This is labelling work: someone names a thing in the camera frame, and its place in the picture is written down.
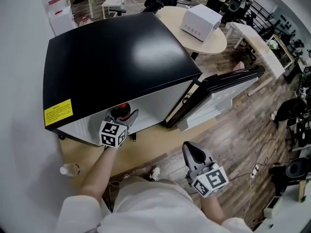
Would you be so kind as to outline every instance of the white chair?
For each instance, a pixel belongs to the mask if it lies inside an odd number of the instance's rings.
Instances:
[[[121,9],[124,9],[125,8],[125,0],[106,0],[105,2],[103,2],[102,10],[103,10],[104,19],[106,19],[105,8],[108,8],[108,14],[110,14],[110,11],[109,11],[110,7],[120,7]]]

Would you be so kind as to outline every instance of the round table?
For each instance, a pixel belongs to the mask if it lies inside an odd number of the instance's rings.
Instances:
[[[181,7],[165,6],[156,13],[156,16],[172,32],[183,47],[194,52],[192,57],[195,58],[198,53],[219,54],[223,52],[227,47],[227,39],[220,28],[217,28],[204,42],[180,29],[186,10]]]

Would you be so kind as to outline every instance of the power strip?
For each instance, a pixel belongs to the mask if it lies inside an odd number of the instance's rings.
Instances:
[[[259,172],[259,167],[257,164],[255,164],[254,169],[253,169],[252,173],[250,174],[251,179],[255,178],[257,176],[258,172]]]

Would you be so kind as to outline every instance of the refrigerator top surface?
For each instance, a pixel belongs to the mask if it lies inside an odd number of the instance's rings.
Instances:
[[[191,80],[201,71],[152,13],[101,20],[50,40],[43,109],[71,100],[55,129],[118,104]]]

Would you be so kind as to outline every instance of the yellow warning label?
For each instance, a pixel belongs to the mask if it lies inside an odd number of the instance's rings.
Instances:
[[[44,111],[45,126],[72,116],[71,100],[68,99]]]

